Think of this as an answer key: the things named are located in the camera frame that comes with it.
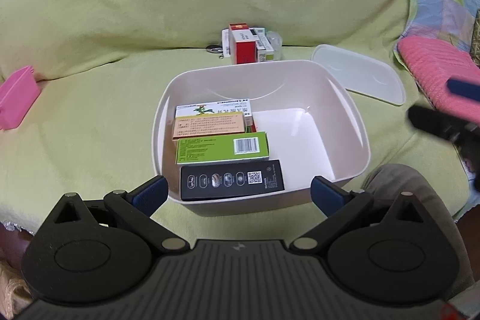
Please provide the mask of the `white plastic bin lid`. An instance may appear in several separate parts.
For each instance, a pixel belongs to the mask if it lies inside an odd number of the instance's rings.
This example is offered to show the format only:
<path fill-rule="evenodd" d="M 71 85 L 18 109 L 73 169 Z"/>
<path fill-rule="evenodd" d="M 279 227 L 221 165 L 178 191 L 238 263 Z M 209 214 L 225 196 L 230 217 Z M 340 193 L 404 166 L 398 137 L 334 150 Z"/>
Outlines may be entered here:
<path fill-rule="evenodd" d="M 406 102 L 400 77 L 385 62 L 330 45 L 317 46 L 311 60 L 323 66 L 346 90 L 395 106 Z"/>

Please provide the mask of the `clear bag cotton swabs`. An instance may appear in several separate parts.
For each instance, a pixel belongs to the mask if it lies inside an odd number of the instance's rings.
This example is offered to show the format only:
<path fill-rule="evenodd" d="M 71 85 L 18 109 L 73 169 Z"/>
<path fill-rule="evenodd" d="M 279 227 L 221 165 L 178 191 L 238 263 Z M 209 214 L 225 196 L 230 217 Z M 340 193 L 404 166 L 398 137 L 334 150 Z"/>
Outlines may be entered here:
<path fill-rule="evenodd" d="M 275 61 L 282 58 L 282 45 L 283 40 L 278 32 L 267 31 L 266 37 L 269 39 L 270 45 L 273 48 L 273 59 Z"/>

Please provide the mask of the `white green medicine box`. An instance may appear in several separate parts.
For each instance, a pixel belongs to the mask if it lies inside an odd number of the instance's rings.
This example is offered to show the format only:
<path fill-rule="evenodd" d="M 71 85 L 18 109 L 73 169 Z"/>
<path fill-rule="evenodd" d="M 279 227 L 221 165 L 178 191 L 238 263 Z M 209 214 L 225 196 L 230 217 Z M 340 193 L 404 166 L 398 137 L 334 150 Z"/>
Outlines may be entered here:
<path fill-rule="evenodd" d="M 256 34 L 257 61 L 274 60 L 274 49 L 266 36 L 265 28 L 253 28 L 253 31 Z"/>

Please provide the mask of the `red white Hynaut box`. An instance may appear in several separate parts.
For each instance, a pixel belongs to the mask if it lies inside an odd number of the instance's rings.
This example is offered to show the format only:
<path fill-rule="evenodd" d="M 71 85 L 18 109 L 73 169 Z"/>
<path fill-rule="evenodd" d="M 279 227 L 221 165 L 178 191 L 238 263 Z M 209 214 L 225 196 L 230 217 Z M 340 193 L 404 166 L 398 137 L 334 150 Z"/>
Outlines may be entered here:
<path fill-rule="evenodd" d="M 257 62 L 256 38 L 247 24 L 230 23 L 229 46 L 234 64 Z"/>

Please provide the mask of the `white black barcode box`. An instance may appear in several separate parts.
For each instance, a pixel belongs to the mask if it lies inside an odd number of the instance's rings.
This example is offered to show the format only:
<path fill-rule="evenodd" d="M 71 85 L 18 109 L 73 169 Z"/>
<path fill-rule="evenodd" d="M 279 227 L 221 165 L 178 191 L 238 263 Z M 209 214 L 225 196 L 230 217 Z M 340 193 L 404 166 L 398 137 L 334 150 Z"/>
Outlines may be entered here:
<path fill-rule="evenodd" d="M 221 31 L 221 45 L 222 45 L 222 55 L 224 58 L 230 58 L 230 30 L 225 28 Z"/>

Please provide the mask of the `pink knitted cushion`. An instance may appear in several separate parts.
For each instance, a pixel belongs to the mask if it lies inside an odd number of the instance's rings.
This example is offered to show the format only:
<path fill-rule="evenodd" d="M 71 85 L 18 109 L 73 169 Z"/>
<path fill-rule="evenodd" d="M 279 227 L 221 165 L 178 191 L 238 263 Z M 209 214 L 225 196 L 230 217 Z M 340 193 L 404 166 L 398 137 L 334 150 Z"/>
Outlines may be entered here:
<path fill-rule="evenodd" d="M 449 79 L 479 83 L 470 55 L 444 40 L 405 37 L 397 44 L 403 62 L 433 106 L 449 115 L 479 122 L 479 104 L 448 90 Z"/>

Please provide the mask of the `black phone box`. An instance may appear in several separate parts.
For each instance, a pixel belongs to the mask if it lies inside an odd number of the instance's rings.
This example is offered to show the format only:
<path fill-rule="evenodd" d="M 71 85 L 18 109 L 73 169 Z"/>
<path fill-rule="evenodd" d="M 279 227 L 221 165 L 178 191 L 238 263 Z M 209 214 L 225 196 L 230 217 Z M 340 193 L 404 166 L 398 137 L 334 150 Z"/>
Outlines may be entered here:
<path fill-rule="evenodd" d="M 183 166 L 182 201 L 209 201 L 280 192 L 285 189 L 278 160 Z"/>

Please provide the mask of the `pink plastic box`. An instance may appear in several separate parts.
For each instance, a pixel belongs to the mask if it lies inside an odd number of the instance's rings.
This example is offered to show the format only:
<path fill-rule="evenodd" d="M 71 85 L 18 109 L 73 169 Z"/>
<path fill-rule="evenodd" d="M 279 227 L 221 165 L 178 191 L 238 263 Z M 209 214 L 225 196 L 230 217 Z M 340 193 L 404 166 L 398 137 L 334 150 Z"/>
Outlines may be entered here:
<path fill-rule="evenodd" d="M 17 128 L 41 93 L 33 66 L 13 72 L 1 85 L 1 130 Z"/>

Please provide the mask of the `white box green bird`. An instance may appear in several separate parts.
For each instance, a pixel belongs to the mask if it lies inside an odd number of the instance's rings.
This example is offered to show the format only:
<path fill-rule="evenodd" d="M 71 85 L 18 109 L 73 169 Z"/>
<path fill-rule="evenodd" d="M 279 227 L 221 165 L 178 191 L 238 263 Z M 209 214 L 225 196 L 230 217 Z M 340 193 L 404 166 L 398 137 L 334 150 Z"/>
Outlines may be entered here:
<path fill-rule="evenodd" d="M 251 103 L 248 98 L 181 105 L 176 107 L 175 117 L 241 112 L 245 118 L 249 118 L 252 115 L 250 105 Z"/>

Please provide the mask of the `tan medicine box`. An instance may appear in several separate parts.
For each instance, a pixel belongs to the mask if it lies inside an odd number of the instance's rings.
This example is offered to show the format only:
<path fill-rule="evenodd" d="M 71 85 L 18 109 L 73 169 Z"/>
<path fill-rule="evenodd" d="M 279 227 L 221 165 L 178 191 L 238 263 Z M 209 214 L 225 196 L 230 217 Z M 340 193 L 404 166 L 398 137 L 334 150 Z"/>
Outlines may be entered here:
<path fill-rule="evenodd" d="M 243 133 L 246 125 L 242 113 L 218 115 L 199 115 L 179 117 L 175 119 L 172 138 L 218 136 L 227 134 Z"/>

